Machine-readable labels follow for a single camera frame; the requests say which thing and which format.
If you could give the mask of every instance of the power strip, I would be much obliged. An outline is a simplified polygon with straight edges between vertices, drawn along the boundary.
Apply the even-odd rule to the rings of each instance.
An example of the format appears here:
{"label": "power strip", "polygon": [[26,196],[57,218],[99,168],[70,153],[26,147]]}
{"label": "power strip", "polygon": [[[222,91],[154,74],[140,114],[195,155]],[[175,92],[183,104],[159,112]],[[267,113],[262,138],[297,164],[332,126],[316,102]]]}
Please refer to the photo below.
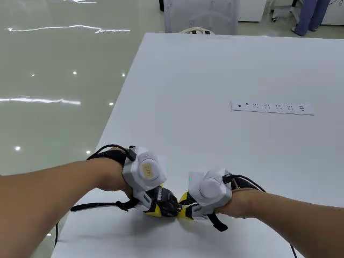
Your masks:
{"label": "power strip", "polygon": [[314,116],[309,104],[282,104],[282,103],[258,103],[258,102],[231,102],[234,111],[267,112],[281,114],[306,114]]}

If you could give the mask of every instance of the blue pants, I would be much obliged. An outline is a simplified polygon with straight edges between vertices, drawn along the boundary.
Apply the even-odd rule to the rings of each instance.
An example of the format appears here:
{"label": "blue pants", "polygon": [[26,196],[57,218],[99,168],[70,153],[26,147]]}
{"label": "blue pants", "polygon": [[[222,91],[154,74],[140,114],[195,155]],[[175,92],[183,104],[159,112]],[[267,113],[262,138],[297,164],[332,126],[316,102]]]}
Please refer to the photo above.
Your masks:
{"label": "blue pants", "polygon": [[316,30],[323,22],[329,2],[330,0],[304,0],[295,33],[304,36],[308,30]]}

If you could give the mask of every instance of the tiled floor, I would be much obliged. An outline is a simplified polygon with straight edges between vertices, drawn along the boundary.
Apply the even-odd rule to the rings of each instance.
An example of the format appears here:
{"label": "tiled floor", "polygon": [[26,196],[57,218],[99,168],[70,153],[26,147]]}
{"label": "tiled floor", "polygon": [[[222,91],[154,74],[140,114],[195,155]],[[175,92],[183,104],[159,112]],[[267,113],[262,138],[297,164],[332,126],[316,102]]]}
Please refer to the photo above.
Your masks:
{"label": "tiled floor", "polygon": [[[164,31],[157,0],[85,2],[0,2],[0,174],[84,160],[144,33]],[[260,23],[240,23],[239,34],[294,37],[294,25],[292,18],[271,23],[266,11]],[[322,26],[307,37],[344,39],[344,27]],[[54,236],[33,257],[49,257]]]}

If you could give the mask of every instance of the white chair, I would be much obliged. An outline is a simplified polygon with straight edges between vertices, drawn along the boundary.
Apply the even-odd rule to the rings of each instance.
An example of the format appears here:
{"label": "white chair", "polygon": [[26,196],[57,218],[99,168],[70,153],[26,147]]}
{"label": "white chair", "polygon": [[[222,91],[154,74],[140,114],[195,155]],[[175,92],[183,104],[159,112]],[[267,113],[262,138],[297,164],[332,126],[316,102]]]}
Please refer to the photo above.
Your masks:
{"label": "white chair", "polygon": [[275,23],[277,18],[279,17],[286,17],[292,14],[296,20],[299,22],[300,19],[300,8],[296,7],[298,0],[293,0],[291,5],[275,5],[276,0],[271,1],[270,3],[270,11],[273,14],[271,21]]}
{"label": "white chair", "polygon": [[179,33],[202,27],[215,34],[238,34],[239,0],[164,0],[165,29]]}

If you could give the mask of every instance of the human arm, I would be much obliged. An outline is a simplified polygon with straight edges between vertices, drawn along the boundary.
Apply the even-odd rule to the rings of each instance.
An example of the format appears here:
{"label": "human arm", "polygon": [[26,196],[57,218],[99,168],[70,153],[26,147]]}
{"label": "human arm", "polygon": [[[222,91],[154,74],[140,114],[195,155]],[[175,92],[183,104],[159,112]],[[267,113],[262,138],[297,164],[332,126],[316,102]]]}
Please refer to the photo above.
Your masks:
{"label": "human arm", "polygon": [[32,173],[0,177],[0,257],[29,257],[51,228],[94,188],[131,188],[116,161],[77,161]]}
{"label": "human arm", "polygon": [[343,208],[242,189],[235,191],[232,200],[217,212],[264,222],[305,257],[342,257],[344,254]]}

